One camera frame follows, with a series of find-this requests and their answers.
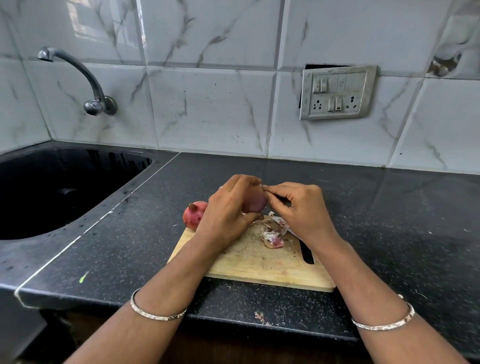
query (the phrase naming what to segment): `black granite countertop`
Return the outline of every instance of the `black granite countertop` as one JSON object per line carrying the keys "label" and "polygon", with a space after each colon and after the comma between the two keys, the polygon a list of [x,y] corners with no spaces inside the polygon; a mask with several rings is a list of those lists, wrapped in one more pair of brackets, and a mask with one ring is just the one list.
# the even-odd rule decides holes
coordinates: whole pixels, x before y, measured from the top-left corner
{"label": "black granite countertop", "polygon": [[[85,223],[71,223],[48,241],[0,242],[0,286],[21,286],[19,297],[32,307],[119,307],[167,262],[183,232],[186,205],[207,200],[232,174],[256,175],[265,184],[314,183],[340,235],[374,272],[464,356],[480,357],[480,176],[139,153],[150,153],[154,163],[86,214]],[[359,341],[338,292],[204,279],[188,317]]]}

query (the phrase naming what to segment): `kitchen sink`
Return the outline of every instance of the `kitchen sink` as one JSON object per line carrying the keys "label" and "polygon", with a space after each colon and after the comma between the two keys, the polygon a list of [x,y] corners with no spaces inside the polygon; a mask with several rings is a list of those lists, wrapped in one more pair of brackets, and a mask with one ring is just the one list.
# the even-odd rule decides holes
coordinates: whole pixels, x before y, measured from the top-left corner
{"label": "kitchen sink", "polygon": [[141,155],[75,148],[0,162],[0,240],[37,236],[77,220],[150,163]]}

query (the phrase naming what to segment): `cutting board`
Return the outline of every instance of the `cutting board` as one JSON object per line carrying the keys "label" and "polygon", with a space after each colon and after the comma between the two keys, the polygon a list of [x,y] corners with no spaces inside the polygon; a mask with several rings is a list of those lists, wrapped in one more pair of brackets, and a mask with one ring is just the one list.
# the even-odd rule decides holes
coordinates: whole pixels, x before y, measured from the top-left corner
{"label": "cutting board", "polygon": [[[240,280],[243,282],[270,284],[304,290],[331,292],[335,288],[324,266],[313,257],[315,263],[303,260],[298,238],[287,232],[282,248],[267,248],[261,240],[260,231],[263,221],[257,221],[214,262],[207,277]],[[266,222],[273,228],[278,224],[272,220]],[[182,246],[194,236],[194,232],[185,229],[170,261]]]}

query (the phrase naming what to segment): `wall socket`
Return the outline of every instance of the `wall socket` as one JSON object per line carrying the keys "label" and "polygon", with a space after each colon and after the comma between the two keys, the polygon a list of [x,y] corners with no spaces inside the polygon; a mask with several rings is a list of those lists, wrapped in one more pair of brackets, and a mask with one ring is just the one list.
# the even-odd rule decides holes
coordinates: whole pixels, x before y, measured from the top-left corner
{"label": "wall socket", "polygon": [[377,66],[303,70],[300,120],[366,116],[376,74]]}

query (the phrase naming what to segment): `bangle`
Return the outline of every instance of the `bangle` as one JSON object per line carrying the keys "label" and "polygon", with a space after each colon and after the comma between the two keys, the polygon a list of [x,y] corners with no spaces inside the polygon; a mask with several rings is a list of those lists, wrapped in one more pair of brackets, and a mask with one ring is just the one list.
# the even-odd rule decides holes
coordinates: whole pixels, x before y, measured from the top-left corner
{"label": "bangle", "polygon": [[360,324],[358,323],[357,321],[355,321],[353,318],[352,318],[352,322],[360,327],[360,328],[363,328],[365,330],[370,330],[370,331],[388,331],[388,330],[393,330],[395,328],[399,328],[399,327],[402,327],[404,326],[408,321],[410,321],[412,319],[412,317],[415,315],[415,310],[413,309],[413,306],[409,303],[408,304],[408,307],[410,308],[410,311],[408,313],[407,316],[405,316],[405,318],[402,318],[400,321],[397,321],[397,322],[394,322],[392,324],[388,324],[388,325],[379,325],[379,326],[370,326],[370,325],[364,325],[364,324]]}
{"label": "bangle", "polygon": [[185,312],[187,312],[187,309],[185,309],[185,311],[179,313],[178,315],[173,315],[173,316],[156,316],[156,315],[152,315],[152,314],[149,314],[148,312],[145,312],[144,310],[142,310],[140,307],[137,306],[137,304],[135,303],[135,294],[140,290],[137,289],[135,290],[133,293],[132,293],[132,296],[130,297],[130,306],[132,306],[133,310],[138,313],[139,315],[142,315],[143,317],[146,317],[146,318],[150,318],[152,320],[157,320],[157,321],[170,321],[170,320],[175,320],[177,318],[180,318],[182,317]]}

